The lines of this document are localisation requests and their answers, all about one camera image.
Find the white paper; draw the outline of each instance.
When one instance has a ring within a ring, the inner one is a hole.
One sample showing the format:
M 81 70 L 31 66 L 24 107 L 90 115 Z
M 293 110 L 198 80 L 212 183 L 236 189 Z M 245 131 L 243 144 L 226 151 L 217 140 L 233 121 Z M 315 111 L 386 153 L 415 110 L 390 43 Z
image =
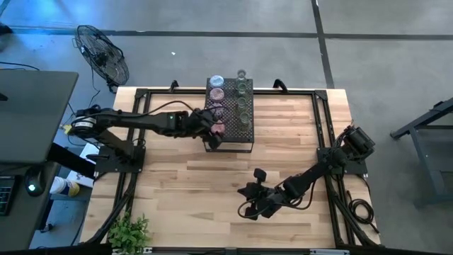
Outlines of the white paper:
M 89 162 L 91 162 L 93 164 L 96 164 L 94 161 L 86 158 L 86 155 L 90 155 L 90 154 L 99 154 L 99 149 L 96 146 L 87 143 L 85 145 L 84 150 L 82 151 L 82 153 L 80 153 L 80 157 L 82 159 L 85 159 L 86 161 L 89 161 Z M 70 181 L 74 181 L 74 182 L 76 182 L 76 183 L 78 183 L 80 185 L 93 188 L 93 179 L 86 178 L 85 176 L 77 173 L 76 171 L 71 171 L 69 173 L 67 179 L 70 180 Z

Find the gray floor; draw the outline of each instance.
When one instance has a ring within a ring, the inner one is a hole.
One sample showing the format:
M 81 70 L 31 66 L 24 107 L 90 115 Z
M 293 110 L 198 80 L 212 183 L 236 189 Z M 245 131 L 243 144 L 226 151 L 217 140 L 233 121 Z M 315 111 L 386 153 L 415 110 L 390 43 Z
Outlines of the gray floor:
M 453 1 L 318 3 L 326 33 L 453 33 Z M 0 21 L 17 28 L 75 28 L 87 23 L 110 30 L 316 32 L 309 0 L 117 0 L 115 4 L 108 0 L 11 0 Z M 13 35 L 0 58 L 46 70 L 80 73 L 71 104 L 85 108 L 94 93 L 91 69 L 73 48 L 71 38 Z M 205 77 L 212 74 L 232 76 L 244 68 L 258 86 L 270 86 L 273 79 L 281 78 L 289 87 L 326 88 L 317 39 L 110 39 L 125 51 L 131 74 L 127 86 L 169 86 L 174 79 L 181 86 L 203 85 Z M 429 194 L 430 187 L 410 138 L 396 142 L 389 137 L 391 130 L 453 95 L 452 42 L 327 40 L 326 44 L 335 87 L 346 89 L 355 123 L 377 143 L 367 165 L 382 243 L 400 249 L 453 253 L 453 203 L 414 208 L 414 199 Z M 96 102 L 112 106 L 114 96 L 96 74 L 95 86 L 102 90 Z M 56 141 L 68 145 L 62 134 Z M 32 245 L 68 245 L 80 223 L 74 217 L 68 213 L 65 220 L 59 221 L 59 231 L 66 228 L 73 235 L 47 233 L 46 238 L 35 237 Z

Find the wooden table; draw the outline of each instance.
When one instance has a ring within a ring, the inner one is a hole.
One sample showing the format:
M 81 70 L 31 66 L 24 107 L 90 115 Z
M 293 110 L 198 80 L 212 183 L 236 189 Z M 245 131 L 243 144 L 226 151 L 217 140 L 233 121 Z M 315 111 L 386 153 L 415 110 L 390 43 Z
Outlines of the wooden table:
M 115 109 L 131 111 L 135 87 L 120 87 Z M 351 123 L 342 89 L 327 90 L 335 134 Z M 150 109 L 172 100 L 203 108 L 203 95 L 153 95 Z M 321 118 L 325 127 L 323 108 Z M 139 175 L 132 214 L 150 219 L 153 247 L 334 247 L 326 185 L 321 178 L 314 188 L 308 210 L 282 208 L 270 219 L 256 222 L 240 218 L 238 206 L 245 198 L 236 190 L 254 181 L 253 170 L 265 169 L 267 186 L 306 171 L 317 162 L 318 140 L 309 96 L 255 96 L 255 145 L 251 154 L 206 153 L 200 138 L 173 139 L 147 131 L 147 157 Z M 173 104 L 164 111 L 187 110 Z M 126 128 L 111 128 L 126 139 Z M 81 241 L 93 236 L 112 210 L 118 174 L 106 174 L 93 187 Z M 367 187 L 356 176 L 345 176 L 345 187 L 353 198 L 370 202 Z M 306 195 L 303 206 L 309 196 Z M 346 240 L 343 217 L 340 230 Z M 369 225 L 361 225 L 379 243 Z

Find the fan guard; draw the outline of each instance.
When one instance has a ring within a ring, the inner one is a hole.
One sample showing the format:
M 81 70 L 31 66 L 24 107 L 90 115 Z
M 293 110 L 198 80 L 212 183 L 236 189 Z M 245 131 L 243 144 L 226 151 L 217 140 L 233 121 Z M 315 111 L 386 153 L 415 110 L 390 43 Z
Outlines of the fan guard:
M 92 25 L 80 25 L 76 29 L 78 49 L 91 68 L 105 81 L 111 92 L 113 87 L 126 84 L 129 79 L 125 57 L 99 29 Z

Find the green plant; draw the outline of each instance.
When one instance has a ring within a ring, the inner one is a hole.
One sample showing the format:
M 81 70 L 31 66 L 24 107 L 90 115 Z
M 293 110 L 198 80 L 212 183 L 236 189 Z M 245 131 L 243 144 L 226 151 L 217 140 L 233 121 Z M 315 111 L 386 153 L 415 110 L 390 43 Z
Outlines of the green plant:
M 143 248 L 151 240 L 148 234 L 148 219 L 138 217 L 136 222 L 131 222 L 130 214 L 118 217 L 108 233 L 108 241 L 112 248 L 117 248 L 118 253 L 142 254 Z

